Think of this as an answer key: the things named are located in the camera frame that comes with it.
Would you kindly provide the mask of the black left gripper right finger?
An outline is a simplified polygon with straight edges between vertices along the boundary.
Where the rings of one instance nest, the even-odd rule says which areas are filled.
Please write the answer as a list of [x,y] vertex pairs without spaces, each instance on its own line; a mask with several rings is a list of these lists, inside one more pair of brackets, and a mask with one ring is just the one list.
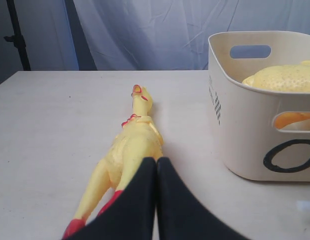
[[171,161],[157,161],[157,222],[161,240],[245,240],[206,209],[182,181]]

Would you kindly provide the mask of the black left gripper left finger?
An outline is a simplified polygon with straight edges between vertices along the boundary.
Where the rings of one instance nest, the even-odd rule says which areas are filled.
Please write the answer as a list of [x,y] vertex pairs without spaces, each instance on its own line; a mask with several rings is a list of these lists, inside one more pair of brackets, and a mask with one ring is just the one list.
[[156,204],[157,165],[143,159],[131,182],[106,209],[69,240],[151,240]]

